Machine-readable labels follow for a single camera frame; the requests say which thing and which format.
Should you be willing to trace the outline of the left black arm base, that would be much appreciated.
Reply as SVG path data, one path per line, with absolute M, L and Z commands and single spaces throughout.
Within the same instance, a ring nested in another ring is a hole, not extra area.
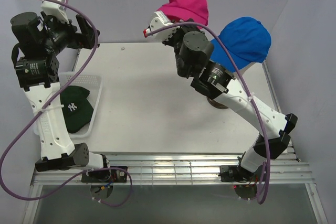
M 105 170 L 99 172 L 88 172 L 82 174 L 82 183 L 125 183 L 127 181 L 126 172 L 121 171 L 128 170 L 127 166 L 117 166 L 117 170 Z

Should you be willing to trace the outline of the pink baseball cap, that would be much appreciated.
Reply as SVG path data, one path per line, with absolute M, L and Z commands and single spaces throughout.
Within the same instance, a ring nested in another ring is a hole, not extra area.
M 157 11 L 162 11 L 173 23 L 192 19 L 199 24 L 208 25 L 207 0 L 169 0 L 160 6 Z

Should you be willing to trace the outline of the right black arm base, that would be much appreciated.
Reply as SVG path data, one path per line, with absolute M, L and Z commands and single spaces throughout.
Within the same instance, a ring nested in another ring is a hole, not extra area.
M 221 182 L 249 183 L 255 181 L 257 177 L 259 181 L 265 182 L 267 179 L 266 174 L 262 176 L 263 166 L 260 166 L 255 172 L 249 172 L 235 165 L 222 165 L 219 169 L 218 176 L 221 178 Z

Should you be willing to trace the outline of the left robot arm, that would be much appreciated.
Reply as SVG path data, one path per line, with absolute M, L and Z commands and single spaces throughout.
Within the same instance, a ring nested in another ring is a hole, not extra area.
M 57 56 L 65 49 L 97 47 L 99 32 L 84 15 L 76 15 L 74 26 L 70 20 L 55 14 L 24 12 L 10 20 L 18 43 L 13 47 L 12 62 L 19 81 L 33 110 L 37 125 L 41 154 L 35 163 L 38 172 L 81 169 L 100 182 L 111 177 L 111 168 L 103 154 L 89 151 L 87 144 L 74 144 L 66 129 L 60 93 Z

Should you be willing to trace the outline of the blue baseball cap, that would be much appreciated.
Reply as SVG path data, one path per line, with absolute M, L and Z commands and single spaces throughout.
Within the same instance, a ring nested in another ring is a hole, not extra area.
M 252 17 L 241 17 L 230 22 L 218 38 L 238 69 L 251 62 L 264 62 L 271 47 L 270 33 L 260 21 Z

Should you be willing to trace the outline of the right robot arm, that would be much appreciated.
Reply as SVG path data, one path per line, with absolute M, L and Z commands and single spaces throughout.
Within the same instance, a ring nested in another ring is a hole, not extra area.
M 222 172 L 224 181 L 245 182 L 268 159 L 276 159 L 288 146 L 297 116 L 282 114 L 247 91 L 239 73 L 250 63 L 266 59 L 271 36 L 261 22 L 241 17 L 225 26 L 218 38 L 208 40 L 194 25 L 173 27 L 164 22 L 163 44 L 173 47 L 177 73 L 192 78 L 191 86 L 212 102 L 240 115 L 258 137 L 237 166 Z

